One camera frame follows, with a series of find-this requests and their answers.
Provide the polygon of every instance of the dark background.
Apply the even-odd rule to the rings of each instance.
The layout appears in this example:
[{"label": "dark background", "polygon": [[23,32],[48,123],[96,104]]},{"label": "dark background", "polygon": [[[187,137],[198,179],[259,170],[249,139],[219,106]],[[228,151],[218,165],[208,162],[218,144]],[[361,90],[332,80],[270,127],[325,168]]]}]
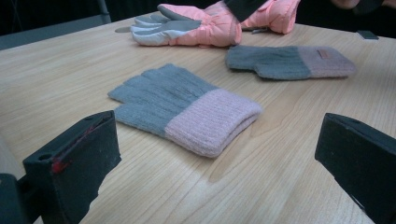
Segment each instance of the dark background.
[{"label": "dark background", "polygon": [[[106,0],[112,21],[156,11],[160,3],[205,8],[216,2]],[[0,0],[0,35],[82,19],[98,15],[99,12],[96,0]],[[350,32],[369,30],[376,35],[396,38],[396,9],[389,7],[381,7],[370,14],[356,16],[352,10],[335,7],[330,0],[301,0],[296,22]]]}]

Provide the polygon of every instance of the pink knit cuff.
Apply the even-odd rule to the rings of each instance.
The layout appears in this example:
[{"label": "pink knit cuff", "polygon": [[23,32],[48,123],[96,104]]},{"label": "pink knit cuff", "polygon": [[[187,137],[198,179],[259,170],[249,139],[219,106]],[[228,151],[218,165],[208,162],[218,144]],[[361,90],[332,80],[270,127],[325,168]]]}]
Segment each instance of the pink knit cuff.
[{"label": "pink knit cuff", "polygon": [[353,62],[331,47],[299,47],[301,60],[310,71],[310,77],[347,77],[356,72]]},{"label": "pink knit cuff", "polygon": [[196,154],[214,158],[261,112],[255,102],[216,89],[174,117],[165,127],[165,136]]}]

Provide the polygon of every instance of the black object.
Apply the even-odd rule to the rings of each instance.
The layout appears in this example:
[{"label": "black object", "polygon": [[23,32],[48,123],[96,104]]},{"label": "black object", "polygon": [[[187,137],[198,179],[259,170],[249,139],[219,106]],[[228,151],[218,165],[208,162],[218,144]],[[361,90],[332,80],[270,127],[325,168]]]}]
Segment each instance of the black object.
[{"label": "black object", "polygon": [[379,7],[367,14],[336,7],[330,0],[303,0],[296,23],[356,33],[369,30],[378,36],[396,38],[396,8]]},{"label": "black object", "polygon": [[378,36],[376,36],[375,34],[373,34],[371,31],[362,31],[359,30],[358,34],[363,37],[363,39],[370,39],[370,40],[377,40],[379,39]]},{"label": "black object", "polygon": [[356,119],[326,114],[315,159],[375,223],[396,223],[396,139]]},{"label": "black object", "polygon": [[228,9],[239,20],[244,21],[267,0],[223,0]]},{"label": "black object", "polygon": [[355,14],[367,14],[382,6],[384,0],[360,0],[353,8]]},{"label": "black object", "polygon": [[114,112],[82,119],[23,161],[26,175],[0,175],[0,223],[79,223],[120,162]]}]

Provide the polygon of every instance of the wooden table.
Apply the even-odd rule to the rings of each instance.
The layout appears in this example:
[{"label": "wooden table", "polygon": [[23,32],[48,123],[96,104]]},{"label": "wooden table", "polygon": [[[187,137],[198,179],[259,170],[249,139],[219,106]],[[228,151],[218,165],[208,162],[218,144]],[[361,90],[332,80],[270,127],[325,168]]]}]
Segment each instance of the wooden table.
[{"label": "wooden table", "polygon": [[109,91],[173,63],[264,113],[215,160],[118,123],[122,162],[82,223],[372,223],[314,153],[327,112],[396,136],[395,39],[304,25],[288,35],[243,33],[244,45],[331,46],[358,67],[347,79],[271,81],[230,71],[227,49],[141,47],[114,32],[132,23],[0,51],[2,172],[21,177],[24,158],[80,119],[116,108]]}]

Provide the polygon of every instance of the hand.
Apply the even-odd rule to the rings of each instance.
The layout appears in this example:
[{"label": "hand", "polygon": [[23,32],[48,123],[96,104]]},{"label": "hand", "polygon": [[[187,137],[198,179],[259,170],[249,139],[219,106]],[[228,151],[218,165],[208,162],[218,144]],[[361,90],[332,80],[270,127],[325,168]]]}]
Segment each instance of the hand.
[{"label": "hand", "polygon": [[[337,7],[343,9],[352,9],[359,3],[360,0],[331,0],[331,1]],[[396,0],[384,0],[382,6],[396,8]]]}]

